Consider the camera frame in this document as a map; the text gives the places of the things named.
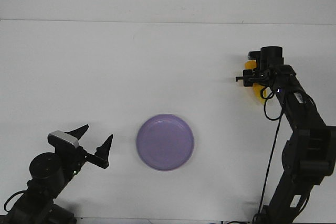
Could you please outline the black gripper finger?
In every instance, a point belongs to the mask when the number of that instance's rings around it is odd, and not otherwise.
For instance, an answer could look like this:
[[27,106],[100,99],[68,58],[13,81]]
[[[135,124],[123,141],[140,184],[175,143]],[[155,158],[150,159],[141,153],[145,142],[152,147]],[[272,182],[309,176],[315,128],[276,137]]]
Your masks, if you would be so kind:
[[113,141],[113,134],[111,134],[101,146],[97,147],[95,156],[98,158],[100,163],[109,162],[109,154],[112,141]]
[[79,140],[83,137],[83,135],[86,133],[88,128],[89,128],[89,125],[86,124],[77,129],[67,132],[67,134],[69,135],[69,137],[67,138],[67,141],[69,143],[79,142]]

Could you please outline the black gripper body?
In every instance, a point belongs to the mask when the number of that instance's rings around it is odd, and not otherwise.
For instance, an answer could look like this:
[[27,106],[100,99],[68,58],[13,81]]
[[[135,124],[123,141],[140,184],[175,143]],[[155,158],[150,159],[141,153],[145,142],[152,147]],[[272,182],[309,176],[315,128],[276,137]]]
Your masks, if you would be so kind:
[[78,148],[58,147],[55,148],[55,153],[60,157],[62,168],[67,176],[77,175],[86,162],[103,169],[109,166],[109,163],[100,163],[95,153],[88,153],[82,146]]
[[242,76],[235,77],[235,81],[242,81],[243,86],[252,87],[253,84],[259,84],[263,87],[271,87],[275,83],[277,73],[272,69],[259,71],[258,69],[244,69]]

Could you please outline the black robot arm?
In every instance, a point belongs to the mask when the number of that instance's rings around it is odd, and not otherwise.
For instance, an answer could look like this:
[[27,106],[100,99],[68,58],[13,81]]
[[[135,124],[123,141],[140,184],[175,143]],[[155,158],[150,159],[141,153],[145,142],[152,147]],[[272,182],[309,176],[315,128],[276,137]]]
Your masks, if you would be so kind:
[[335,126],[327,126],[312,97],[286,65],[282,47],[267,46],[248,53],[243,75],[236,77],[254,87],[267,102],[276,97],[292,135],[282,151],[284,172],[268,205],[260,204],[253,223],[293,223],[305,209],[314,186],[319,186],[335,168]]
[[100,168],[109,166],[109,153],[113,136],[97,147],[94,154],[88,153],[79,140],[88,130],[84,125],[69,132],[60,130],[48,134],[48,143],[54,152],[36,156],[29,165],[31,180],[27,189],[18,191],[18,200],[13,204],[1,223],[76,223],[75,215],[54,203],[54,200],[81,171],[86,162]]

